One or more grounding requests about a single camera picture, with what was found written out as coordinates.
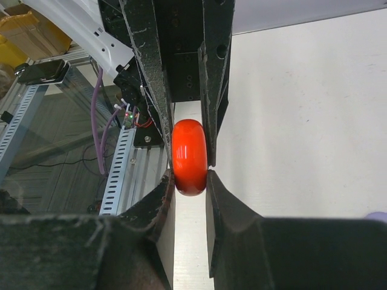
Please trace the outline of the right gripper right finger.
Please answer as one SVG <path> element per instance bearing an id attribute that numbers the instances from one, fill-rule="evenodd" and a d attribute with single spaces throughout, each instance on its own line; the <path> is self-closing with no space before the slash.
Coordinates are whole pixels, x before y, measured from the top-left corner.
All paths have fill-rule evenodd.
<path id="1" fill-rule="evenodd" d="M 263 217 L 210 170 L 209 276 L 215 289 L 385 289 L 386 224 Z"/>

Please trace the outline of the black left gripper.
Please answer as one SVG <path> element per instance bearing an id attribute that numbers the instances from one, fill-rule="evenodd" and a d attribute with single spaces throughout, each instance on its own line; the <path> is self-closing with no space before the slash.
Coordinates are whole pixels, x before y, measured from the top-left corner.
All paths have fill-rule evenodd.
<path id="1" fill-rule="evenodd" d="M 207 164 L 214 167 L 218 107 L 229 59 L 235 2 L 98 1 L 98 6 L 105 31 L 134 50 L 158 112 L 169 165 L 172 166 L 174 124 L 171 102 L 191 102 L 201 97 Z M 134 96 L 135 90 L 139 93 L 136 68 L 135 64 L 128 69 L 130 76 L 113 81 L 121 90 L 127 90 L 125 100 Z"/>

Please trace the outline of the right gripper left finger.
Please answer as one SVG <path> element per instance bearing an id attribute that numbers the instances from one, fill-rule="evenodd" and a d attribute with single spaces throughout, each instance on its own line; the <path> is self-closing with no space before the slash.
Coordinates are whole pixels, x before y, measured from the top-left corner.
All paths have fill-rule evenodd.
<path id="1" fill-rule="evenodd" d="M 3 214 L 2 289 L 172 289 L 175 176 L 118 216 Z"/>

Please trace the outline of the orange earbud case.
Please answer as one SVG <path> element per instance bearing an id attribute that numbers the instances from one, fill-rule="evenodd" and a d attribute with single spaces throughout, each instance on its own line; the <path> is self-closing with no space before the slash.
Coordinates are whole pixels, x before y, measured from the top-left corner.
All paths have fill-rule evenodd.
<path id="1" fill-rule="evenodd" d="M 175 186 L 185 196 L 197 196 L 206 188 L 207 147 L 204 129 L 196 120 L 176 123 L 172 132 L 172 167 Z"/>

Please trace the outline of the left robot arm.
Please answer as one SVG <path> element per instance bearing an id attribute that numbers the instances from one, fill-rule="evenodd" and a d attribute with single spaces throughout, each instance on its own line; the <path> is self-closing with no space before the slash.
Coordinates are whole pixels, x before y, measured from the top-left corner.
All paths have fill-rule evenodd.
<path id="1" fill-rule="evenodd" d="M 198 100 L 207 163 L 228 105 L 234 1 L 28 1 L 148 109 L 167 151 L 172 105 Z"/>

